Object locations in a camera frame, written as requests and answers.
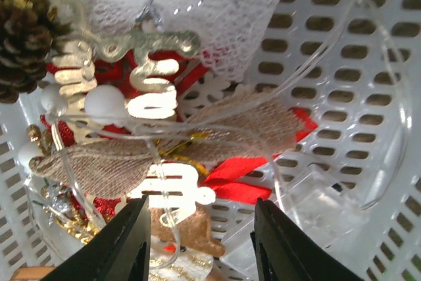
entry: pine cone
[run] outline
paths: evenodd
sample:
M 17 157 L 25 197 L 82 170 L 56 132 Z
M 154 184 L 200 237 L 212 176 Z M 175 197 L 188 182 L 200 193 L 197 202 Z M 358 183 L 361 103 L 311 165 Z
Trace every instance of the pine cone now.
M 0 3 L 0 102 L 14 103 L 19 93 L 37 88 L 47 74 L 45 58 L 53 36 L 33 9 Z

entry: red ribbon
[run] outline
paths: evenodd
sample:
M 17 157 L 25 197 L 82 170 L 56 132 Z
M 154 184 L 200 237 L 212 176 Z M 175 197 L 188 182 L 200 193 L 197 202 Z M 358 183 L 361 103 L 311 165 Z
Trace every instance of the red ribbon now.
M 315 130 L 318 125 L 311 120 L 310 116 L 303 109 L 294 109 L 293 112 L 305 124 L 304 129 L 295 134 L 297 141 L 301 141 Z M 265 187 L 254 186 L 252 184 L 245 184 L 243 182 L 238 182 L 237 180 L 267 162 L 268 160 L 263 157 L 234 157 L 227 159 L 216 167 L 201 185 L 212 188 L 215 191 L 216 196 L 221 199 L 228 199 L 245 204 L 256 204 L 257 199 L 260 197 L 262 199 L 268 199 L 272 190 Z

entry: burlap bow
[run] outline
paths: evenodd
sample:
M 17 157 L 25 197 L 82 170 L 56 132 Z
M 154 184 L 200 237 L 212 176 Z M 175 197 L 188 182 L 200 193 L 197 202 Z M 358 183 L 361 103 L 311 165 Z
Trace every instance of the burlap bow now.
M 238 106 L 270 93 L 244 91 L 227 97 L 211 106 L 201 109 L 189 118 L 189 123 L 198 123 L 230 107 Z M 214 122 L 215 125 L 233 126 L 253 131 L 269 147 L 271 154 L 281 153 L 295 146 L 295 133 L 303 129 L 303 122 L 289 111 L 281 101 L 271 99 L 254 109 Z M 261 143 L 249 134 L 201 128 L 188 130 L 181 135 L 205 132 L 207 140 L 235 141 L 261 148 Z M 160 149 L 166 151 L 180 141 L 161 141 Z M 83 192 L 109 199 L 116 199 L 131 192 L 146 177 L 153 164 L 146 143 L 141 140 L 109 140 L 86 145 L 73 145 L 66 149 L 70 165 Z M 233 147 L 223 143 L 193 142 L 182 149 L 179 155 L 199 162 L 219 162 L 230 157 L 256 157 L 241 146 Z M 68 184 L 61 154 L 33 159 L 32 171 L 46 178 Z

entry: white pom-pom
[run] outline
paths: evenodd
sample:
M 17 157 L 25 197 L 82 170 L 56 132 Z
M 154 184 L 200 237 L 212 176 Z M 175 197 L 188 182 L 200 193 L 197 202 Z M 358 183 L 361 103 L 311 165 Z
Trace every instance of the white pom-pom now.
M 47 112 L 56 111 L 58 115 L 66 112 L 67 101 L 60 96 L 60 88 L 58 84 L 49 84 L 41 92 L 39 99 Z
M 124 95 L 111 85 L 100 85 L 88 92 L 85 112 L 92 121 L 102 125 L 121 126 L 128 116 Z
M 29 162 L 37 156 L 43 156 L 41 150 L 39 150 L 35 143 L 29 142 L 19 149 L 18 161 L 25 168 L 26 172 L 31 172 Z

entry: white laundry basket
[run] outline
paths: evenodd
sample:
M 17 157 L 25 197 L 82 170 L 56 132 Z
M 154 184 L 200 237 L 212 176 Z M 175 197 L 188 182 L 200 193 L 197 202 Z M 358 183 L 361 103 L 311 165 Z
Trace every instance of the white laundry basket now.
M 421 83 L 421 0 L 374 1 L 405 58 L 413 97 L 412 135 L 399 174 L 383 199 L 368 211 L 369 222 L 336 247 L 347 254 L 340 259 L 365 280 L 421 280 L 421 92 L 417 89 Z M 345 0 L 281 0 L 245 82 L 258 88 L 281 84 L 326 39 L 345 5 Z M 295 152 L 280 157 L 278 164 L 283 174 L 294 177 L 314 161 L 311 155 L 320 157 L 326 169 L 339 166 L 328 172 L 365 200 L 378 180 L 376 168 L 385 154 L 399 154 L 400 147 L 394 148 L 392 142 L 399 130 L 397 102 L 367 10 L 355 6 L 347 24 L 328 56 L 283 95 L 287 104 L 308 109 L 319 128 Z M 15 105 L 0 105 L 2 280 L 23 265 L 60 263 L 32 227 L 21 182 L 23 169 L 14 162 L 27 142 L 27 125 L 38 123 L 37 94 L 23 95 Z M 265 166 L 248 178 L 260 185 L 270 181 Z M 253 211 L 221 199 L 209 209 L 216 238 Z M 57 239 L 62 232 L 55 232 L 51 237 Z M 235 271 L 222 269 L 232 280 L 243 280 Z

